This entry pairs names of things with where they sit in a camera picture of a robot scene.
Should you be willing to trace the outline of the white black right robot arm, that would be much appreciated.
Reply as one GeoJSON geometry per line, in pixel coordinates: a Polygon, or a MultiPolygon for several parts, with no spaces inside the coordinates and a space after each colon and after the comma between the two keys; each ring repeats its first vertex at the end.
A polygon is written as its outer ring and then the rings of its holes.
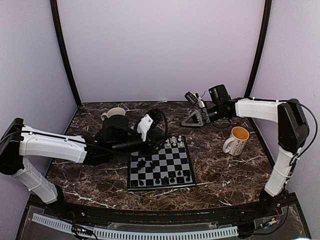
{"type": "Polygon", "coordinates": [[[252,96],[232,98],[223,84],[208,90],[212,107],[197,93],[187,92],[185,99],[195,106],[180,125],[186,128],[201,128],[220,119],[250,119],[253,123],[267,122],[274,126],[274,152],[264,135],[260,136],[263,149],[272,157],[272,171],[269,179],[259,194],[255,213],[266,217],[275,208],[276,198],[285,191],[292,178],[296,164],[302,155],[316,140],[319,125],[314,123],[314,134],[311,140],[310,126],[305,111],[314,113],[298,99],[263,99],[252,96]]]}

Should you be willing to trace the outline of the pile of black chess pieces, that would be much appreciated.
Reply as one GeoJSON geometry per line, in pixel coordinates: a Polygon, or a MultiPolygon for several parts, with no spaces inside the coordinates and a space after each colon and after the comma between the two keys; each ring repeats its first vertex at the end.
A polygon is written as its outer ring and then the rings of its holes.
{"type": "Polygon", "coordinates": [[[156,165],[154,164],[153,161],[149,160],[145,160],[144,158],[141,158],[138,162],[137,162],[137,165],[136,165],[137,169],[138,170],[141,170],[142,168],[145,168],[145,167],[150,167],[151,169],[154,169],[156,167],[156,165]]]}

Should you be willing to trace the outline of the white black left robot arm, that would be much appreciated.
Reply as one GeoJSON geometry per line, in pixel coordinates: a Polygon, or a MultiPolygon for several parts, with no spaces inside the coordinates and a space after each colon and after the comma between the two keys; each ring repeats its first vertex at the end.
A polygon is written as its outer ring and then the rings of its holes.
{"type": "Polygon", "coordinates": [[[168,137],[168,129],[158,131],[160,122],[168,122],[165,114],[149,110],[134,126],[125,114],[113,113],[103,119],[95,136],[60,135],[34,129],[15,118],[0,139],[0,172],[18,179],[29,191],[60,218],[71,213],[62,189],[48,181],[28,160],[28,156],[62,159],[77,164],[97,166],[114,156],[134,152],[153,154],[168,137]]]}

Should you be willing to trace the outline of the black grey chess board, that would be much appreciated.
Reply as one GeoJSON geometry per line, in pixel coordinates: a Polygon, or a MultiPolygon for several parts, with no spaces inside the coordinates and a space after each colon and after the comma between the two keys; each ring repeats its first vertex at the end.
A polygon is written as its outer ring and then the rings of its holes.
{"type": "Polygon", "coordinates": [[[152,191],[158,189],[178,189],[194,187],[197,185],[194,168],[188,150],[187,140],[182,135],[183,146],[172,146],[165,148],[165,144],[154,154],[144,156],[141,152],[133,152],[127,167],[127,190],[129,192],[152,191]],[[137,163],[140,159],[152,161],[155,168],[146,166],[138,170],[137,163]],[[186,182],[186,176],[190,176],[190,182],[186,182]],[[162,179],[168,177],[168,184],[163,185],[162,179]],[[155,179],[160,179],[160,184],[155,184],[155,179]],[[145,180],[145,186],[139,186],[138,180],[145,180]]]}

